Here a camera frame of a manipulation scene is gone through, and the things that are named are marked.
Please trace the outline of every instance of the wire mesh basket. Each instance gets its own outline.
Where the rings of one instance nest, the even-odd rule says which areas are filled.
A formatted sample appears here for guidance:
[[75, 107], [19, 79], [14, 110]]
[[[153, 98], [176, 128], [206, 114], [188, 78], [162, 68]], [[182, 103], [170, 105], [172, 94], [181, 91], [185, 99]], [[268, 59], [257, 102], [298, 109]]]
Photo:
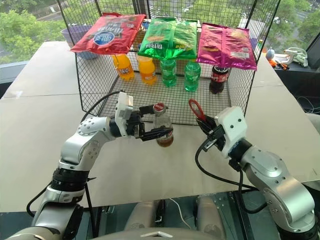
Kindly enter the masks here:
[[[154, 59], [157, 82], [153, 85], [142, 83], [136, 54], [138, 44], [145, 36], [150, 19], [157, 16], [176, 17], [181, 20], [198, 21], [198, 40], [201, 33], [200, 23], [214, 23], [231, 28], [248, 28], [255, 60], [258, 62], [280, 0], [57, 0], [61, 15], [72, 43], [75, 44], [83, 33], [72, 32], [72, 26], [88, 28], [95, 24], [103, 12], [117, 12], [123, 15], [146, 14], [147, 19], [131, 46], [128, 57], [135, 78], [122, 81], [108, 55], [75, 54], [76, 71], [82, 110], [85, 112], [107, 93], [124, 90], [133, 96], [134, 106], [139, 108], [158, 102], [169, 106], [168, 114], [174, 124], [196, 125], [196, 119], [188, 106], [190, 98], [196, 99], [209, 116], [215, 116], [226, 107], [240, 106], [246, 112], [255, 72], [232, 68], [226, 87], [222, 93], [209, 91], [212, 65], [201, 63], [201, 78], [196, 92], [184, 89], [184, 67], [186, 60], [177, 60], [177, 84], [165, 87], [161, 82], [159, 61]], [[91, 113], [98, 116], [112, 116], [115, 113], [117, 96], [111, 96], [100, 103]]]

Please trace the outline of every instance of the white table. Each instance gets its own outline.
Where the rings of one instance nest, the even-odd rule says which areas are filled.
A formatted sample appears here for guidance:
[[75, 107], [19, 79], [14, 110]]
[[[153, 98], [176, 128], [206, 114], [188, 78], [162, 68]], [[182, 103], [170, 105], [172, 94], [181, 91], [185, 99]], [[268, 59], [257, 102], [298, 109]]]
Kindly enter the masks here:
[[[0, 100], [0, 212], [25, 211], [27, 202], [50, 181], [62, 144], [84, 114], [75, 58], [68, 50], [65, 42], [45, 42]], [[281, 156], [299, 181], [319, 179], [320, 136], [263, 57], [246, 121], [248, 140]], [[204, 139], [197, 126], [174, 125], [174, 141], [168, 148], [134, 138], [105, 144], [89, 175], [97, 177], [89, 182], [92, 204], [235, 190], [197, 168], [194, 156]], [[209, 172], [239, 180], [214, 147], [199, 159]], [[86, 200], [81, 204], [87, 206]]]

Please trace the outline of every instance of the green chip bag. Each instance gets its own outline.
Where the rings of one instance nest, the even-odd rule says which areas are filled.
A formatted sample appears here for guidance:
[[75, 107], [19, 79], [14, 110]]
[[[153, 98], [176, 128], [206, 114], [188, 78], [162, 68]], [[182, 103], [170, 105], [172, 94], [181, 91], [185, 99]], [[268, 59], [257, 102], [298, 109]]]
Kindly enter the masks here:
[[138, 55], [156, 59], [195, 59], [197, 21], [154, 18], [149, 24]]

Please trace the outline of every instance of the chip bag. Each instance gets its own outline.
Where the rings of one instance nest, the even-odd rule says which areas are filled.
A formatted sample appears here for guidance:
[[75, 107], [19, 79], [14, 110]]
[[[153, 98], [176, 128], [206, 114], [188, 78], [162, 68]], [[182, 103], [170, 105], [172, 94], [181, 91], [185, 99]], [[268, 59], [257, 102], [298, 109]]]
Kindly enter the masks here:
[[144, 14], [102, 16], [71, 51], [90, 51], [103, 55], [127, 54], [145, 17]]
[[173, 17], [152, 19], [138, 55], [156, 59], [195, 59], [197, 21], [177, 21]]
[[219, 68], [257, 70], [249, 30], [245, 28], [203, 23], [196, 61]]

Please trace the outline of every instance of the scissors handle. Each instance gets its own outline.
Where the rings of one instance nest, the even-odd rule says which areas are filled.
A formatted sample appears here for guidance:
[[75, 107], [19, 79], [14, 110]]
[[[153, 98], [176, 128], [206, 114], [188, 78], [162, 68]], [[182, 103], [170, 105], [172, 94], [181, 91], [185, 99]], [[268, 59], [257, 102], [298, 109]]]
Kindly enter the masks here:
[[192, 110], [192, 112], [196, 115], [196, 117], [202, 121], [206, 121], [206, 117], [204, 114], [204, 111], [202, 110], [200, 104], [193, 98], [189, 99], [189, 106]]

